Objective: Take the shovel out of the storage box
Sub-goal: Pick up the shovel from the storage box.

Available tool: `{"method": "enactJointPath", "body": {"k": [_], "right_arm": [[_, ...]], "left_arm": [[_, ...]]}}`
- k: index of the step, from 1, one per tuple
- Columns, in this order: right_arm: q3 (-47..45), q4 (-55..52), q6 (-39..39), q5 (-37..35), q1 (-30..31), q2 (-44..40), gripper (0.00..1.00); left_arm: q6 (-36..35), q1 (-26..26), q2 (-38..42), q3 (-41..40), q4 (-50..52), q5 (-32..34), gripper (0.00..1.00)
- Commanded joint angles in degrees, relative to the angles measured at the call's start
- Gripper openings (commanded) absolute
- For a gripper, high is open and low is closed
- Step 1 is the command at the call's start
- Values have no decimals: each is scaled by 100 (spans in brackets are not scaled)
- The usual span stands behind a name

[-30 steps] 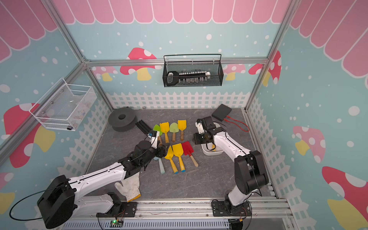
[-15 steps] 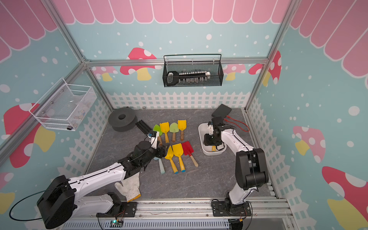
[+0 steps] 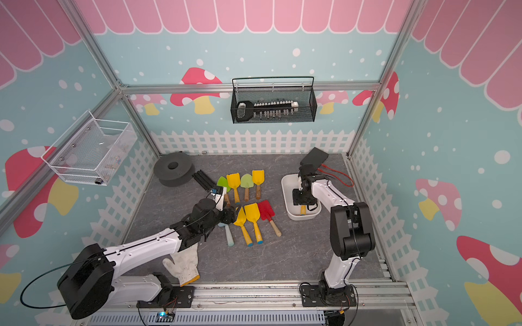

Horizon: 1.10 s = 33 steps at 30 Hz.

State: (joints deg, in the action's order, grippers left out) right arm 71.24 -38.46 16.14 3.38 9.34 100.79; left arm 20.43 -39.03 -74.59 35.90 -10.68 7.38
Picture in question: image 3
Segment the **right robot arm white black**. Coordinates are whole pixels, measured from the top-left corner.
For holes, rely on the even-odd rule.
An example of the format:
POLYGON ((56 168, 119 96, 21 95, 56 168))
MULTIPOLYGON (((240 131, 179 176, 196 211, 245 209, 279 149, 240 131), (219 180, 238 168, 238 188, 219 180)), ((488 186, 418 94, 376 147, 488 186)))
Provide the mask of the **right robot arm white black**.
POLYGON ((355 290, 349 284, 349 277, 376 245, 368 205, 346 197, 327 179, 292 190, 292 200, 296 206, 319 203, 330 213, 329 238, 333 258, 323 272, 317 289, 311 290, 309 296, 327 306, 345 303, 354 306, 355 290))

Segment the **yellow shovel wooden handle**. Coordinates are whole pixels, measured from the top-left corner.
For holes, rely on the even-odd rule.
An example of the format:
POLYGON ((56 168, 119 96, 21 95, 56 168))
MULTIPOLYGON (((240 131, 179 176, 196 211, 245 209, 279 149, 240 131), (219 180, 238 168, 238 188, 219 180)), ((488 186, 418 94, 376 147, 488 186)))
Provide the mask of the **yellow shovel wooden handle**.
POLYGON ((254 185, 256 186, 256 199, 260 200, 262 198, 261 185, 265 182, 265 171, 264 170, 252 171, 252 178, 253 178, 254 185))

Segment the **red shovel wooden handle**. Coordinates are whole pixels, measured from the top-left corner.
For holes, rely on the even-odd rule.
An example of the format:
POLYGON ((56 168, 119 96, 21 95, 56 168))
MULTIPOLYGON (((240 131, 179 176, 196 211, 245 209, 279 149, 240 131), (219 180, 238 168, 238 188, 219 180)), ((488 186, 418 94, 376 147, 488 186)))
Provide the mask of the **red shovel wooden handle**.
POLYGON ((263 221, 268 221, 272 226, 276 236, 281 237, 282 233, 273 221, 273 217, 275 216, 275 212, 268 200, 264 200, 258 203, 258 208, 260 211, 260 217, 263 221))

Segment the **bright green trowel wooden handle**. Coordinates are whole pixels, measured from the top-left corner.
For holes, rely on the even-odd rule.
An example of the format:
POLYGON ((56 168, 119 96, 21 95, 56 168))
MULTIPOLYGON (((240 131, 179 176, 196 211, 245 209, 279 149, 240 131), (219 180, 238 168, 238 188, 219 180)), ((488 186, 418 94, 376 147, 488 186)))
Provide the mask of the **bright green trowel wooden handle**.
POLYGON ((224 201, 227 206, 231 205, 230 198, 228 196, 228 192, 230 191, 230 188, 228 187, 228 180, 225 177, 220 177, 217 181, 217 186, 224 188, 224 201))

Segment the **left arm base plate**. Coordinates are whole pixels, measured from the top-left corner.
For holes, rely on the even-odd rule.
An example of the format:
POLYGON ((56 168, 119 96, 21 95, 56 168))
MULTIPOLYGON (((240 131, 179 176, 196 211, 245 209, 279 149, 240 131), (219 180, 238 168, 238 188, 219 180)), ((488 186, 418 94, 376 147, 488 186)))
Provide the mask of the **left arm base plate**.
POLYGON ((194 299, 193 286, 166 287, 151 301, 138 301, 138 308, 190 308, 194 299))

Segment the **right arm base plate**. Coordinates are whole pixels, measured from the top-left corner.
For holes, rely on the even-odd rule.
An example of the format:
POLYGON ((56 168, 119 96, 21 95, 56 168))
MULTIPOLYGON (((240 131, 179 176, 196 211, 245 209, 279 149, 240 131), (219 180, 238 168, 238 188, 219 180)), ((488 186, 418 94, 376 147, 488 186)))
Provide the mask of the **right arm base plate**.
POLYGON ((339 306, 347 308, 355 307, 358 304, 352 286, 333 289, 322 281, 318 285, 303 282, 299 285, 299 293, 304 307, 339 306))

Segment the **pale blue trowel blue handle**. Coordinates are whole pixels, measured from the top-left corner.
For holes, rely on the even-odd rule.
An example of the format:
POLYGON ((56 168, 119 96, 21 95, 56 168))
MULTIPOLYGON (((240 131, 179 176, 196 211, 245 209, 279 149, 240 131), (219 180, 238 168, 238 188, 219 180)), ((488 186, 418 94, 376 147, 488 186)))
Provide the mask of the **pale blue trowel blue handle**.
POLYGON ((229 247, 232 247, 235 245, 234 239, 232 237, 232 232, 228 224, 225 223, 219 223, 218 226, 220 228, 224 229, 225 235, 226 235, 226 241, 229 247))

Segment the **white plastic storage box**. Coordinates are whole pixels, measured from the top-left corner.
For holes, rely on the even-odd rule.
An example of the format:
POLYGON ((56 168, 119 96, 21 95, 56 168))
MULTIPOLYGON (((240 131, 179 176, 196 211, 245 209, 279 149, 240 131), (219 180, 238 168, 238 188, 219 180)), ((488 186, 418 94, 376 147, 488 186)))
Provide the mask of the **white plastic storage box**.
POLYGON ((318 202, 318 204, 311 206, 312 210, 310 210, 307 206, 304 206, 305 214, 302 214, 302 206, 294 205, 292 195, 293 190, 298 189, 299 186, 300 182, 297 174, 286 175, 281 179, 281 187, 284 194, 287 215, 293 221, 312 220, 322 211, 322 205, 318 202))

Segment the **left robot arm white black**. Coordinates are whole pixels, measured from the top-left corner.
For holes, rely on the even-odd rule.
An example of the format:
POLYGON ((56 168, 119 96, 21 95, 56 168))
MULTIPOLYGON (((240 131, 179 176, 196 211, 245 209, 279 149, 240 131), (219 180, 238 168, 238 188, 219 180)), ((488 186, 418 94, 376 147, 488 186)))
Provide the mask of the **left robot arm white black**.
POLYGON ((199 278, 198 243, 218 224, 236 221, 233 207, 209 198, 194 205, 192 213, 163 231, 115 247, 85 247, 58 280, 57 287, 72 319, 93 315, 110 304, 151 302, 166 306, 175 299, 173 286, 160 273, 128 277, 126 273, 156 258, 186 286, 199 278))

